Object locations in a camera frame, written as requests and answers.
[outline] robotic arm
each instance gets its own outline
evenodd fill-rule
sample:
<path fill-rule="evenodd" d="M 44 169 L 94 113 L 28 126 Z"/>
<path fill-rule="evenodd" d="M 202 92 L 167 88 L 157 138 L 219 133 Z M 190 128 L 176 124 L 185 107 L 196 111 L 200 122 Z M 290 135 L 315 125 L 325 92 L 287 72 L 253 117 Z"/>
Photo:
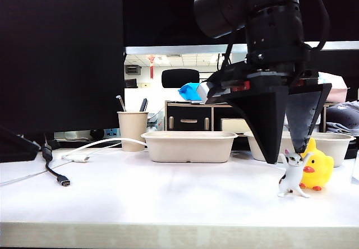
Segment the robotic arm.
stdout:
<path fill-rule="evenodd" d="M 195 0 L 200 29 L 209 37 L 231 33 L 220 71 L 200 84 L 207 104 L 227 102 L 248 123 L 270 164 L 277 162 L 284 115 L 292 143 L 304 152 L 331 84 L 317 84 L 318 74 L 305 63 L 322 49 L 329 17 L 321 0 L 323 34 L 319 45 L 303 41 L 299 0 Z M 246 30 L 245 61 L 228 64 L 235 32 Z"/>

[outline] duck's orange beak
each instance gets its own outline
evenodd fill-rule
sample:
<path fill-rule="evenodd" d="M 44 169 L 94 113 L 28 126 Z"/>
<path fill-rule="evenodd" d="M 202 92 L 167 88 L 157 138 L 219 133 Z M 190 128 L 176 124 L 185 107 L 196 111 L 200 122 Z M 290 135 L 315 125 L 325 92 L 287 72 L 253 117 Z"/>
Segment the duck's orange beak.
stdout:
<path fill-rule="evenodd" d="M 311 173 L 311 172 L 315 172 L 315 169 L 309 166 L 305 166 L 303 171 L 306 173 Z"/>

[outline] cable connector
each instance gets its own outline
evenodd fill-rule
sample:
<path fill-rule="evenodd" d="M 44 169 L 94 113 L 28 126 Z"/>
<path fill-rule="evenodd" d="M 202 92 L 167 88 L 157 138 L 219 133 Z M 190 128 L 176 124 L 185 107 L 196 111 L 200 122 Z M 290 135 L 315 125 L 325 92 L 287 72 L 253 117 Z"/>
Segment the cable connector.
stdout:
<path fill-rule="evenodd" d="M 59 175 L 57 177 L 57 181 L 62 185 L 62 186 L 69 186 L 70 185 L 70 180 L 64 176 L 64 175 Z"/>
<path fill-rule="evenodd" d="M 50 162 L 52 160 L 52 148 L 48 144 L 43 144 L 41 146 L 41 150 L 43 152 L 43 158 L 46 160 L 46 162 Z"/>
<path fill-rule="evenodd" d="M 71 158 L 69 158 L 67 155 L 63 155 L 61 156 L 61 158 L 67 161 L 86 163 L 88 162 L 90 157 L 89 156 L 84 157 L 84 155 L 80 155 L 80 156 L 72 155 Z"/>

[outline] pen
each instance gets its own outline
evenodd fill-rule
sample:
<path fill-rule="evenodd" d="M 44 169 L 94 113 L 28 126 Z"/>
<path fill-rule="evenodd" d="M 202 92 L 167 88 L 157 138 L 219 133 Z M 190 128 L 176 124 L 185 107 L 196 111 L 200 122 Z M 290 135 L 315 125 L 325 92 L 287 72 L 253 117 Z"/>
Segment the pen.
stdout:
<path fill-rule="evenodd" d="M 148 102 L 147 98 L 144 98 L 141 104 L 140 112 L 144 112 L 146 110 L 147 102 Z"/>
<path fill-rule="evenodd" d="M 120 104 L 121 104 L 121 106 L 122 106 L 122 109 L 123 109 L 123 111 L 125 112 L 126 109 L 125 109 L 125 105 L 124 105 L 124 103 L 123 103 L 123 101 L 122 101 L 121 96 L 120 96 L 120 95 L 116 96 L 116 99 L 119 100 L 119 102 L 120 102 Z"/>

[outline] black cable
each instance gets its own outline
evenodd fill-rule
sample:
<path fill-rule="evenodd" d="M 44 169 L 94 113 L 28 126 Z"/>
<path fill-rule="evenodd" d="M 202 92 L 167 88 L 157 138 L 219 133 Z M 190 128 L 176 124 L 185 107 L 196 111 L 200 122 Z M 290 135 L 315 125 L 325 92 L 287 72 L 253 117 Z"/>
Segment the black cable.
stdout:
<path fill-rule="evenodd" d="M 218 54 L 218 58 L 217 58 L 217 71 L 219 71 L 219 56 L 220 54 Z"/>
<path fill-rule="evenodd" d="M 238 4 L 242 5 L 243 1 L 246 1 L 246 0 L 239 0 Z M 240 21 L 241 21 L 241 15 L 238 15 L 237 22 L 235 22 L 233 27 L 232 27 L 231 37 L 229 38 L 229 43 L 227 45 L 227 49 L 225 50 L 224 61 L 223 61 L 222 66 L 220 68 L 221 70 L 223 70 L 228 65 L 229 55 L 231 54 L 233 44 L 236 41 L 236 35 L 237 35 L 236 32 L 238 30 L 238 25 L 240 24 Z"/>
<path fill-rule="evenodd" d="M 329 36 L 329 29 L 330 29 L 330 19 L 328 12 L 326 11 L 325 5 L 322 0 L 318 0 L 319 6 L 320 6 L 320 12 L 321 12 L 321 19 L 323 22 L 323 28 L 321 33 L 321 38 L 319 41 L 319 44 L 316 47 L 311 48 L 311 50 L 320 51 L 324 47 L 324 44 L 326 43 L 328 36 Z"/>
<path fill-rule="evenodd" d="M 57 172 L 54 172 L 50 167 L 49 167 L 49 164 L 52 160 L 52 148 L 51 146 L 49 146 L 47 143 L 44 143 L 44 145 L 41 146 L 41 149 L 42 149 L 42 153 L 43 153 L 43 158 L 45 159 L 46 161 L 46 164 L 45 164 L 45 168 L 51 173 L 53 174 L 54 176 L 56 176 L 57 178 L 57 181 L 62 185 L 62 186 L 69 186 L 70 185 L 70 180 L 64 176 L 64 175 L 61 175 Z"/>

